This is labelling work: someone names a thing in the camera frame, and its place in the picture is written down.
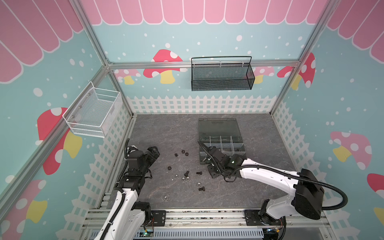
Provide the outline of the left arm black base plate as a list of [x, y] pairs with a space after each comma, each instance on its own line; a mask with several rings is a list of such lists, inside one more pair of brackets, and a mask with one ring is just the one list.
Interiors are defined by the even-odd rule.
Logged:
[[138, 225], [139, 227], [164, 227], [166, 220], [166, 211], [151, 211], [148, 216], [147, 212], [142, 210], [132, 210], [127, 218], [127, 227]]

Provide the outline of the grey transparent organizer box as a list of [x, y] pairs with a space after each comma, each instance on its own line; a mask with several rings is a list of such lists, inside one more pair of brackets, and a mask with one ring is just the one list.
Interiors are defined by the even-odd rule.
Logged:
[[223, 154], [246, 157], [246, 148], [235, 118], [199, 119], [199, 141], [207, 147], [216, 147]]

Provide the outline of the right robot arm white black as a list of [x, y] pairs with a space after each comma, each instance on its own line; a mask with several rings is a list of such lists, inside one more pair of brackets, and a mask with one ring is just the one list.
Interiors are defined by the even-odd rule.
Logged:
[[[272, 186], [286, 193], [286, 196], [263, 202], [259, 217], [263, 224], [286, 216], [299, 214], [311, 220], [319, 220], [323, 211], [343, 208], [348, 203], [347, 195], [339, 188], [319, 182], [307, 169], [300, 172], [286, 171], [257, 163], [249, 158], [234, 154], [227, 156], [216, 147], [208, 147], [198, 142], [210, 162], [209, 172], [212, 178], [222, 176], [227, 183], [237, 179], [248, 179]], [[333, 206], [324, 206], [325, 189], [338, 193], [342, 200]]]

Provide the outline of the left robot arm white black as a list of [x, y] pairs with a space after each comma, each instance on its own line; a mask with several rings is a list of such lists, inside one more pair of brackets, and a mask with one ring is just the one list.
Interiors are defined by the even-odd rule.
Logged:
[[146, 179], [153, 178], [150, 167], [160, 152], [156, 146], [143, 152], [130, 146], [129, 141], [126, 140], [123, 150], [125, 168], [114, 187], [116, 199], [96, 240], [132, 240], [140, 227], [153, 221], [150, 203], [140, 202], [138, 197]]

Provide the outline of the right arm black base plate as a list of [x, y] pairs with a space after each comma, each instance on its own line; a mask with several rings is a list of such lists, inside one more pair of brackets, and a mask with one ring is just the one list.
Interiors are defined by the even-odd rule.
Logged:
[[260, 210], [244, 210], [247, 226], [283, 226], [282, 219], [274, 219]]

